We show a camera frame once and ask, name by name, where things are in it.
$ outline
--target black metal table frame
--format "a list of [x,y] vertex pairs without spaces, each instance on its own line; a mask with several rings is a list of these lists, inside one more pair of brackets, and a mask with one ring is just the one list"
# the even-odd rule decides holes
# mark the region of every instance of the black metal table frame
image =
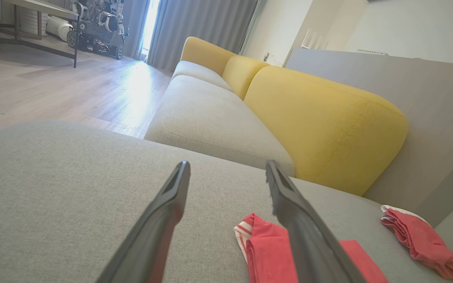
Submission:
[[[37,50],[42,50],[45,52],[49,52],[49,53],[64,56],[67,58],[71,58],[71,59],[74,59],[74,68],[76,68],[76,61],[77,61],[77,55],[78,55],[78,41],[79,41],[79,29],[78,28],[76,28],[76,40],[75,40],[75,46],[74,46],[74,55],[70,54],[68,52],[64,52],[61,50],[55,50],[55,49],[47,47],[47,46],[43,46],[43,45],[39,45],[39,44],[32,43],[29,41],[25,41],[25,40],[22,40],[22,38],[20,37],[20,26],[18,25],[18,12],[17,12],[18,5],[14,5],[14,7],[15,7],[15,9],[14,9],[14,14],[13,14],[13,17],[14,17],[13,18],[14,19],[13,28],[15,29],[15,39],[0,38],[0,43],[24,45],[24,46],[31,47],[31,48],[34,48]],[[67,21],[73,21],[74,23],[76,23],[76,27],[78,27],[79,15],[77,15],[76,20],[71,20],[68,18],[64,18],[64,19]]]

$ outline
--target yellow cushion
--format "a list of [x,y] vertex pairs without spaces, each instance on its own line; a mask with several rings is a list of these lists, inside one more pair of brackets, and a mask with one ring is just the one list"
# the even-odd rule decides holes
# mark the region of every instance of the yellow cushion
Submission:
[[277,66],[257,73],[244,102],[288,151],[295,177],[355,195],[386,169],[408,132],[387,100]]
[[222,77],[233,88],[235,94],[244,100],[254,76],[266,66],[269,64],[263,61],[235,55],[226,63]]
[[181,61],[190,61],[223,75],[223,70],[232,56],[235,56],[235,53],[191,36],[185,41]]

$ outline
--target wooden floor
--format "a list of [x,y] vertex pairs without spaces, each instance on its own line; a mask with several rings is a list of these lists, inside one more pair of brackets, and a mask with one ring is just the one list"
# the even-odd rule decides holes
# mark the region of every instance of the wooden floor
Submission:
[[0,129],[59,119],[142,138],[169,81],[168,74],[127,57],[79,51],[75,69],[72,59],[0,44]]

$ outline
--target sofa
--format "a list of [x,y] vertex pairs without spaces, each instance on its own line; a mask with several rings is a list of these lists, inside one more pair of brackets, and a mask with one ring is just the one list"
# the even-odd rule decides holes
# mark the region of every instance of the sofa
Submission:
[[144,139],[363,195],[407,132],[378,95],[190,37]]
[[[248,283],[233,227],[278,224],[265,171],[64,121],[0,131],[0,282],[96,281],[175,165],[191,165],[165,283]],[[380,223],[380,204],[292,178],[338,240],[358,240],[390,283],[443,283]]]

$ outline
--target sofa seam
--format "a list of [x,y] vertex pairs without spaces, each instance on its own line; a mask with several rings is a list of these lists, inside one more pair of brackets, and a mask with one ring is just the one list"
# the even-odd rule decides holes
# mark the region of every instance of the sofa seam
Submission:
[[320,178],[320,177],[321,177],[322,172],[325,170],[325,168],[327,168],[327,166],[328,166],[329,163],[331,162],[333,156],[337,153],[337,148],[338,148],[338,146],[339,146],[339,145],[343,145],[343,143],[345,143],[345,141],[348,139],[348,138],[345,138],[345,136],[347,136],[347,134],[351,133],[351,132],[352,132],[352,129],[356,127],[357,121],[359,120],[360,117],[363,116],[363,114],[365,114],[366,109],[368,108],[368,106],[369,106],[371,103],[375,103],[375,102],[369,101],[369,102],[367,102],[367,103],[365,104],[365,106],[363,106],[363,109],[361,109],[361,111],[360,111],[360,112],[356,115],[356,117],[354,118],[354,122],[352,122],[351,125],[350,125],[349,127],[347,127],[347,130],[344,131],[344,133],[343,133],[342,136],[340,137],[340,140],[338,141],[338,143],[335,143],[332,152],[326,157],[325,162],[324,162],[323,165],[321,166],[320,170],[316,173],[316,178]]
[[[254,157],[257,157],[257,158],[263,158],[263,159],[270,160],[270,158],[267,158],[267,157],[258,156],[258,155],[256,155],[256,154],[250,154],[250,153],[246,153],[246,152],[241,152],[241,151],[238,151],[238,150],[231,149],[231,148],[229,148],[229,147],[223,147],[223,146],[221,146],[221,145],[216,145],[216,144],[214,144],[214,143],[207,143],[207,142],[202,141],[202,140],[196,140],[196,139],[194,139],[194,138],[189,138],[189,137],[183,136],[183,135],[181,135],[181,134],[176,134],[176,133],[171,132],[170,130],[166,129],[162,123],[159,123],[159,124],[160,124],[160,127],[162,127],[162,129],[163,129],[164,131],[168,132],[169,134],[173,134],[173,135],[175,135],[175,136],[177,136],[177,137],[179,137],[179,138],[185,138],[185,139],[188,139],[188,140],[192,140],[192,141],[194,141],[194,142],[197,142],[197,143],[203,143],[203,144],[206,144],[206,145],[213,145],[213,146],[215,146],[215,147],[221,147],[222,149],[227,149],[227,150],[230,150],[230,151],[233,151],[233,152],[245,154],[245,155],[247,155],[247,156],[254,156]],[[294,163],[293,163],[293,164],[290,164],[290,163],[282,163],[282,162],[279,162],[279,161],[277,161],[277,162],[280,163],[280,164],[283,164],[283,165],[293,165],[293,171],[295,170],[295,164],[294,164]]]

